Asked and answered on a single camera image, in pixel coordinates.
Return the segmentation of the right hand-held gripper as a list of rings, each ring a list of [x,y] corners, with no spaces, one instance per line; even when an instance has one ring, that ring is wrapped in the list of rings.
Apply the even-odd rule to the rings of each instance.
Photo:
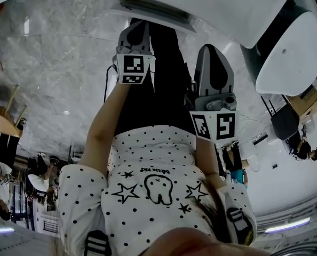
[[[226,57],[213,45],[198,53],[194,81],[201,111],[189,111],[196,136],[207,141],[230,141],[236,136],[236,97],[232,91],[233,70]],[[218,95],[210,95],[213,89]]]

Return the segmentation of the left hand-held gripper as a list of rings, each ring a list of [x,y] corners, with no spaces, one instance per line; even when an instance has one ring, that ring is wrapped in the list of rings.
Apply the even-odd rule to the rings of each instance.
[[[126,27],[118,38],[113,61],[120,84],[142,84],[152,60],[149,43],[149,23],[138,21]]]

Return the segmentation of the person's right forearm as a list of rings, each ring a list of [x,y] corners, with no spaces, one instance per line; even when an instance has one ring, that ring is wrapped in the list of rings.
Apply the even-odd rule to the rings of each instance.
[[[226,185],[219,175],[215,145],[212,142],[196,138],[195,162],[216,189]]]

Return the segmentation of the person's left forearm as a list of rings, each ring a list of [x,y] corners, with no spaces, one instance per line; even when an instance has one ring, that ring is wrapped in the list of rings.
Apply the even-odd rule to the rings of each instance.
[[[96,114],[86,140],[85,153],[109,153],[116,126],[131,85],[117,83]]]

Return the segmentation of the black waist device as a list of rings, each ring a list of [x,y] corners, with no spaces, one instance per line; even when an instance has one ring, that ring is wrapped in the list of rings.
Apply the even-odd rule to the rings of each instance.
[[[201,111],[202,109],[196,105],[196,100],[199,96],[199,85],[196,82],[186,86],[185,107],[188,111]]]

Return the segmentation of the person's black trousers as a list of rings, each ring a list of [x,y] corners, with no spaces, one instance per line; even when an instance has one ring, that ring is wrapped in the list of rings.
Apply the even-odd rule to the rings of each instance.
[[[141,85],[131,85],[115,134],[157,125],[174,126],[195,134],[184,105],[191,76],[176,31],[149,23],[149,35],[155,57],[154,74],[147,73]]]

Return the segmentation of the black chair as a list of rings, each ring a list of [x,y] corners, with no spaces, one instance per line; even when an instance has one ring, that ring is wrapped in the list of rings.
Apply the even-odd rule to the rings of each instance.
[[[262,96],[261,99],[270,115],[272,127],[276,137],[282,141],[285,141],[293,136],[296,132],[298,132],[300,118],[293,107],[290,105],[287,98],[284,95],[282,95],[282,97],[286,104],[278,111],[275,110],[271,101],[269,101],[274,112],[273,114]]]

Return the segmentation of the cardboard box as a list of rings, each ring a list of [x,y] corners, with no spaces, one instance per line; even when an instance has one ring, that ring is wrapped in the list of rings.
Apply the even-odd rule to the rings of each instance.
[[[317,78],[301,94],[286,98],[300,118],[313,115],[317,111]]]

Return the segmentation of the wooden stool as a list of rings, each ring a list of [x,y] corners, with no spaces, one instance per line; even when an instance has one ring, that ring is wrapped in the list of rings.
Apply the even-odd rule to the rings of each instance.
[[[23,131],[18,129],[18,124],[21,122],[21,119],[23,118],[23,115],[27,109],[27,105],[24,106],[22,112],[20,113],[16,121],[14,121],[11,118],[9,113],[12,101],[18,89],[19,85],[16,85],[6,107],[0,106],[0,133],[12,137],[21,138]]]

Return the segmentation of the person's white dotted shirt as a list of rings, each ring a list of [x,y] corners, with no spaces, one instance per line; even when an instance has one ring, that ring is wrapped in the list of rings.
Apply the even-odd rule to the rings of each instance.
[[[178,227],[213,235],[218,226],[197,205],[214,206],[194,159],[195,136],[157,125],[115,136],[109,174],[84,165],[62,168],[60,237],[71,256],[83,256],[88,233],[105,234],[118,256],[138,256]]]

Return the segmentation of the ceiling tube light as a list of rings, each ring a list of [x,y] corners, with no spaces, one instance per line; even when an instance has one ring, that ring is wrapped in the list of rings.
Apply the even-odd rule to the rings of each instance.
[[[310,220],[311,220],[311,218],[308,217],[308,218],[304,218],[304,219],[294,221],[291,223],[287,223],[284,225],[271,227],[271,228],[266,229],[265,233],[266,234],[274,234],[274,233],[279,233],[279,232],[286,231],[286,230],[295,229],[295,228],[309,224]]]

